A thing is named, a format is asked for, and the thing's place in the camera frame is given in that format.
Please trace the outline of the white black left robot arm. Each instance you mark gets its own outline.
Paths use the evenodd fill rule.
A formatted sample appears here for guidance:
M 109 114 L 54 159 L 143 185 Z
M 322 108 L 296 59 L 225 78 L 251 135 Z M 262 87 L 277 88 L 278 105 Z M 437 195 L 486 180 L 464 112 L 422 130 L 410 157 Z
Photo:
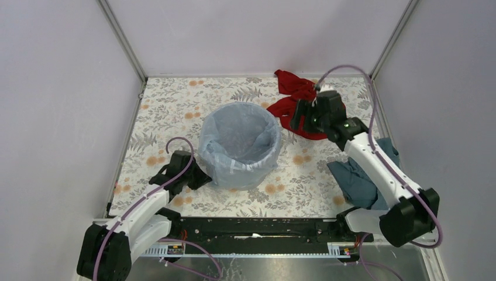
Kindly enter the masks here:
M 180 213 L 166 207 L 171 199 L 185 186 L 196 190 L 211 180 L 190 152 L 176 150 L 123 214 L 86 230 L 76 273 L 91 280 L 125 280 L 155 242 L 181 235 Z

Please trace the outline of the light blue plastic trash bag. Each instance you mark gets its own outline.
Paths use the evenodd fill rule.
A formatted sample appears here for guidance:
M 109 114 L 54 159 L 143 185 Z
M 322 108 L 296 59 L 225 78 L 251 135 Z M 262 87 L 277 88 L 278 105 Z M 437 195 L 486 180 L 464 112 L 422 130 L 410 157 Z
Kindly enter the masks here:
M 249 102 L 232 102 L 204 119 L 198 155 L 215 187 L 250 190 L 277 167 L 281 142 L 271 113 Z

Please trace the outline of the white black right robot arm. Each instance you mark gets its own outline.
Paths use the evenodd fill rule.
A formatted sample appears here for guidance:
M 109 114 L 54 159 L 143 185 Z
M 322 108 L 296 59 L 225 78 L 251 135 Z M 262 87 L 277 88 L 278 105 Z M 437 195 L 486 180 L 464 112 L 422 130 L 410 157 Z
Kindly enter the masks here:
M 437 241 L 430 248 L 441 245 L 444 233 L 437 218 L 438 193 L 433 188 L 420 187 L 387 157 L 368 126 L 358 117 L 347 116 L 336 90 L 321 91 L 313 101 L 299 100 L 290 127 L 324 133 L 364 170 L 388 205 L 387 210 L 354 208 L 339 214 L 335 226 L 338 238 L 350 241 L 361 232 L 382 235 L 396 247 L 412 243 L 426 248 L 416 239 L 437 231 Z

